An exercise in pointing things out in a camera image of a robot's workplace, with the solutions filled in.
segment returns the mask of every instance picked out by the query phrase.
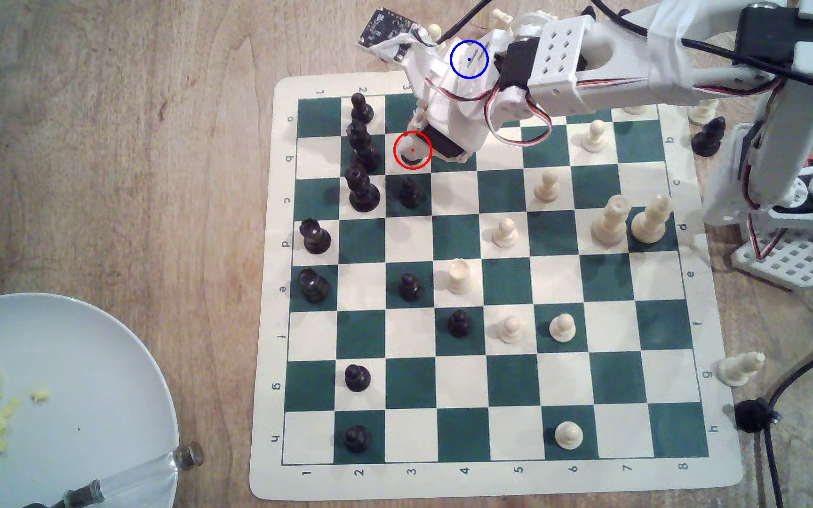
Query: green square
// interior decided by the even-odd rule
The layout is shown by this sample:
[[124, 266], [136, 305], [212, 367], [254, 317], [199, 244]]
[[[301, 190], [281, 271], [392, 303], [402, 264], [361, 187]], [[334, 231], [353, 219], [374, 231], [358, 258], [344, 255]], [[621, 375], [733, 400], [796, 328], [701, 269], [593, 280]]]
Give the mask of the green square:
[[486, 306], [532, 303], [528, 258], [481, 260]]
[[532, 256], [565, 256], [579, 253], [575, 211], [529, 212], [528, 248]]
[[614, 117], [611, 115], [611, 110], [597, 110], [591, 115], [570, 115], [566, 117], [568, 124], [590, 124], [595, 120], [612, 122]]
[[620, 193], [620, 172], [616, 164], [571, 167], [570, 177], [576, 208], [604, 208], [611, 196]]
[[[387, 156], [388, 151], [385, 150], [385, 135], [384, 134], [375, 134], [372, 135], [372, 145], [375, 146], [375, 150], [378, 152], [378, 155], [381, 156], [381, 160], [378, 163], [378, 168], [374, 171], [369, 171], [370, 175], [382, 175], [385, 173], [385, 156]], [[341, 138], [341, 177], [347, 172], [347, 168], [350, 167], [351, 164], [356, 159], [354, 158], [353, 148], [350, 146], [350, 141], [347, 140], [347, 137], [344, 136]]]
[[539, 406], [538, 357], [505, 354], [488, 357], [489, 406]]
[[285, 411], [334, 410], [334, 361], [288, 362]]
[[435, 358], [389, 358], [385, 363], [389, 410], [435, 407]]
[[655, 252], [658, 250], [676, 250], [679, 248], [677, 242], [677, 225], [673, 221], [673, 214], [667, 220], [664, 236], [654, 243], [642, 243], [636, 239], [632, 234], [632, 219], [642, 212], [645, 212], [644, 206], [633, 206], [630, 214], [626, 219], [626, 238], [629, 240], [630, 252]]
[[432, 252], [435, 260], [479, 259], [479, 215], [433, 216]]
[[[560, 342], [551, 336], [551, 320], [569, 314], [575, 321], [576, 334], [570, 341]], [[547, 304], [535, 306], [535, 335], [537, 352], [586, 352], [585, 309], [582, 304]]]
[[645, 401], [645, 374], [641, 352], [590, 352], [595, 404], [631, 404]]
[[[331, 285], [328, 296], [317, 304], [311, 304], [303, 298], [297, 276], [302, 269], [313, 269]], [[336, 310], [338, 308], [338, 267], [337, 265], [318, 265], [315, 267], [291, 267], [291, 283], [288, 287], [291, 296], [291, 312], [311, 312], [317, 310]]]
[[[387, 295], [386, 308], [419, 308], [435, 306], [435, 288], [432, 286], [432, 274], [435, 269], [431, 261], [415, 261], [412, 263], [388, 263], [385, 265], [385, 293]], [[419, 279], [424, 291], [419, 299], [407, 302], [399, 291], [400, 277], [409, 272]]]
[[699, 402], [649, 404], [656, 458], [707, 456], [705, 415]]
[[296, 136], [341, 135], [341, 98], [301, 98], [297, 103]]
[[314, 178], [294, 183], [294, 220], [328, 221], [338, 218], [341, 179]]
[[692, 348], [685, 300], [636, 302], [635, 314], [642, 350]]
[[447, 320], [456, 308], [435, 308], [435, 355], [463, 356], [485, 354], [485, 320], [481, 307], [462, 307], [472, 319], [472, 330], [466, 337], [454, 337], [447, 330]]
[[355, 219], [339, 225], [338, 260], [342, 265], [385, 262], [384, 219]]
[[338, 358], [384, 358], [385, 311], [338, 312]]
[[385, 96], [385, 132], [401, 133], [407, 130], [407, 124], [415, 110], [415, 95], [399, 93]]
[[[566, 143], [566, 126], [553, 126], [548, 139], [534, 146], [523, 146], [525, 167], [558, 167], [570, 165], [570, 149]], [[522, 138], [532, 139], [545, 132], [545, 127], [523, 127]]]
[[646, 163], [664, 160], [664, 135], [659, 120], [614, 122], [617, 162]]
[[[407, 208], [398, 199], [403, 180], [412, 178], [425, 193], [422, 202], [415, 208]], [[388, 175], [385, 177], [385, 207], [389, 217], [417, 217], [432, 214], [432, 175], [417, 173], [412, 175]]]
[[525, 212], [526, 190], [522, 169], [480, 171], [479, 212], [498, 214], [503, 212]]
[[[372, 434], [372, 445], [356, 454], [344, 444], [344, 433], [354, 425], [364, 426]], [[385, 411], [334, 412], [334, 464], [384, 464]]]
[[630, 255], [593, 254], [579, 257], [582, 296], [586, 302], [634, 300]]
[[491, 460], [488, 408], [438, 410], [438, 462]]
[[[554, 431], [565, 421], [582, 429], [582, 444], [563, 449], [554, 440]], [[545, 430], [545, 460], [589, 460], [598, 458], [598, 436], [594, 426], [594, 406], [542, 406], [541, 423]]]

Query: captured chess piece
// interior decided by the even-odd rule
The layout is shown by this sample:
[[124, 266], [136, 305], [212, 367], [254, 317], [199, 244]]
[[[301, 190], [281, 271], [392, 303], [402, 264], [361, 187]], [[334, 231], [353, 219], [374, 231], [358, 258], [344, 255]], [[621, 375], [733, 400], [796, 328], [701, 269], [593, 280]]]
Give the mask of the captured chess piece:
[[344, 172], [344, 179], [351, 191], [350, 200], [353, 210], [364, 214], [375, 210], [378, 202], [381, 202], [381, 192], [369, 180], [366, 170], [361, 165], [352, 164]]
[[697, 156], [710, 157], [720, 149], [720, 140], [726, 132], [726, 119], [717, 117], [701, 127], [701, 132], [692, 136], [692, 151]]
[[332, 285], [313, 269], [302, 269], [296, 278], [303, 293], [303, 298], [311, 304], [317, 304], [328, 297]]
[[322, 254], [332, 246], [332, 235], [323, 230], [315, 219], [306, 219], [301, 222], [300, 234], [303, 236], [303, 247], [310, 254]]

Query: chessboard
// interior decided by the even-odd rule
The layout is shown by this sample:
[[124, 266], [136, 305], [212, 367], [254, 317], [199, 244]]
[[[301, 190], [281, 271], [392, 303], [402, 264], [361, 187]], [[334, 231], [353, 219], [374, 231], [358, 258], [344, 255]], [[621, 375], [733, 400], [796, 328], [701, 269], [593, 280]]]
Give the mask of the chessboard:
[[[343, 178], [351, 95], [374, 110], [382, 156], [369, 179], [380, 190], [367, 213]], [[552, 118], [534, 146], [489, 136], [464, 164], [433, 159], [401, 167], [395, 141], [415, 107], [399, 72], [288, 78], [275, 91], [265, 269], [255, 375], [250, 485], [264, 499], [338, 500], [702, 488], [741, 479], [730, 389], [714, 374], [724, 358], [714, 281], [685, 108], [643, 114], [602, 110]], [[582, 149], [594, 119], [608, 144]], [[499, 133], [529, 139], [530, 119]], [[546, 170], [559, 196], [536, 198]], [[410, 177], [424, 199], [398, 199]], [[604, 248], [591, 224], [609, 198], [630, 202], [629, 222], [657, 194], [672, 200], [664, 236], [628, 234]], [[518, 241], [492, 242], [504, 218]], [[310, 254], [299, 226], [313, 219], [331, 247]], [[447, 289], [452, 260], [472, 278]], [[297, 275], [330, 284], [304, 298]], [[404, 273], [423, 294], [399, 294]], [[469, 335], [448, 333], [462, 309]], [[574, 318], [556, 341], [554, 317]], [[514, 316], [518, 340], [498, 338]], [[364, 391], [348, 365], [371, 376]], [[582, 443], [556, 443], [561, 422]], [[371, 446], [354, 453], [345, 429], [363, 426]]]

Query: white chess piece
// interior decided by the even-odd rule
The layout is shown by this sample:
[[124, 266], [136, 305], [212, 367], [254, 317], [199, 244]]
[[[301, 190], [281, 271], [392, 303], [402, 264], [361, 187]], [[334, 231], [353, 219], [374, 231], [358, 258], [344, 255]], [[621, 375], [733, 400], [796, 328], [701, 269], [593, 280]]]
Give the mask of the white chess piece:
[[561, 314], [551, 320], [548, 327], [551, 337], [558, 342], [566, 342], [575, 337], [575, 320], [569, 314]]
[[592, 236], [605, 247], [613, 247], [626, 238], [626, 218], [630, 203], [617, 194], [607, 200], [604, 215], [592, 222]]
[[699, 127], [705, 125], [714, 119], [714, 116], [717, 114], [718, 104], [720, 104], [720, 99], [718, 98], [708, 98], [699, 101], [697, 106], [689, 109], [689, 121], [692, 122], [692, 125]]
[[518, 317], [507, 316], [498, 324], [498, 338], [506, 343], [514, 343], [519, 340], [522, 333], [522, 323]]
[[494, 231], [494, 234], [491, 235], [491, 239], [498, 247], [513, 247], [513, 245], [516, 244], [517, 240], [519, 239], [517, 226], [513, 219], [501, 219], [501, 222], [498, 222], [498, 230]]
[[541, 184], [535, 187], [535, 197], [543, 202], [552, 202], [558, 199], [559, 193], [558, 170], [546, 169], [541, 175]]
[[632, 218], [632, 236], [642, 243], [654, 243], [664, 236], [669, 218], [670, 198], [666, 194], [658, 194], [644, 212]]
[[564, 450], [573, 450], [582, 444], [582, 429], [571, 421], [565, 421], [554, 430], [554, 440]]
[[453, 260], [447, 265], [447, 290], [454, 294], [466, 294], [472, 287], [469, 263]]
[[761, 352], [743, 352], [724, 358], [717, 365], [717, 379], [726, 386], [742, 386], [764, 365]]
[[607, 139], [604, 136], [604, 131], [607, 126], [604, 125], [602, 120], [595, 120], [588, 126], [588, 135], [582, 139], [582, 148], [589, 152], [597, 153], [604, 150], [607, 144]]

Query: blue circle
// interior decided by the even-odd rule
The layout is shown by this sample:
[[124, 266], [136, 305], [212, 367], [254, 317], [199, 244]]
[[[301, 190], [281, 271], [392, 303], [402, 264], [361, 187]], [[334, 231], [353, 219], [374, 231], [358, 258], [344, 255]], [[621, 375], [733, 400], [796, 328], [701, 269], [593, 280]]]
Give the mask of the blue circle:
[[[470, 42], [470, 43], [472, 43], [472, 44], [478, 44], [478, 45], [479, 45], [479, 47], [481, 48], [481, 51], [485, 52], [485, 67], [484, 67], [484, 69], [482, 69], [482, 70], [481, 70], [481, 72], [479, 72], [479, 73], [478, 73], [478, 74], [476, 74], [475, 76], [463, 76], [463, 75], [462, 75], [462, 74], [460, 74], [460, 72], [457, 70], [457, 67], [454, 67], [454, 52], [455, 52], [455, 51], [457, 51], [457, 48], [459, 48], [461, 45], [463, 45], [463, 44], [465, 44], [465, 43], [467, 43], [467, 42]], [[460, 76], [461, 78], [466, 78], [466, 79], [475, 79], [475, 78], [478, 78], [479, 76], [481, 76], [482, 74], [484, 74], [484, 73], [485, 73], [485, 71], [487, 71], [487, 70], [488, 70], [488, 63], [489, 63], [489, 60], [490, 60], [490, 59], [488, 58], [488, 50], [486, 50], [486, 49], [485, 49], [485, 46], [481, 45], [481, 42], [479, 42], [478, 40], [470, 40], [470, 39], [467, 39], [467, 40], [461, 40], [461, 41], [459, 41], [459, 42], [457, 43], [457, 45], [456, 45], [456, 46], [454, 46], [454, 49], [453, 49], [453, 50], [451, 50], [451, 58], [450, 58], [450, 60], [451, 60], [451, 69], [453, 69], [453, 70], [454, 70], [454, 72], [456, 72], [456, 73], [457, 73], [457, 76]]]

